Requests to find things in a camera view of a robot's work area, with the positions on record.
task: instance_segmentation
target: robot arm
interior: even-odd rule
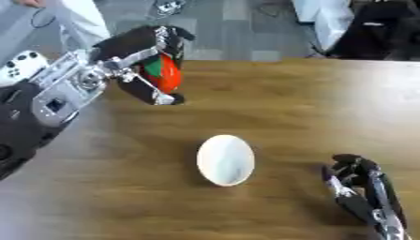
[[[373,161],[351,154],[333,156],[332,170],[322,168],[322,180],[336,202],[374,228],[381,239],[411,239],[407,221],[391,181]],[[365,196],[353,188],[365,190]]]
[[[184,36],[186,33],[176,27],[141,27],[92,50],[68,52],[51,64],[32,51],[8,61],[0,68],[0,180],[58,136],[82,108],[104,92],[109,81],[117,81],[123,90],[148,104],[182,103],[182,96],[162,92],[131,67],[165,54],[178,61],[180,68],[181,38],[193,37]],[[153,43],[154,52],[140,38],[144,34],[152,35],[148,43]]]

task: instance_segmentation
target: person's leg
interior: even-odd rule
[[[65,49],[90,48],[109,38],[110,32],[93,0],[45,0],[46,8],[61,24],[61,39]]]

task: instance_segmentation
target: gray carpet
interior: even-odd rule
[[[257,10],[260,3],[279,6]],[[278,61],[312,54],[310,26],[297,23],[291,0],[187,0],[180,14],[157,18],[154,0],[100,0],[97,5],[117,34],[143,24],[174,24],[197,35],[187,59]],[[20,49],[61,51],[57,22],[35,30]]]

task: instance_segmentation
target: cable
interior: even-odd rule
[[[35,13],[34,13],[34,15],[32,16],[32,19],[31,19],[31,26],[32,27],[34,27],[35,29],[39,29],[39,28],[44,28],[44,27],[47,27],[47,26],[49,26],[49,25],[51,25],[52,23],[54,23],[54,21],[55,21],[55,17],[52,17],[47,23],[45,23],[45,24],[42,24],[42,25],[35,25],[35,18],[37,17],[37,15],[39,14],[39,13],[41,13],[43,10],[45,10],[45,7],[43,7],[43,8],[40,8],[40,9],[38,9]]]

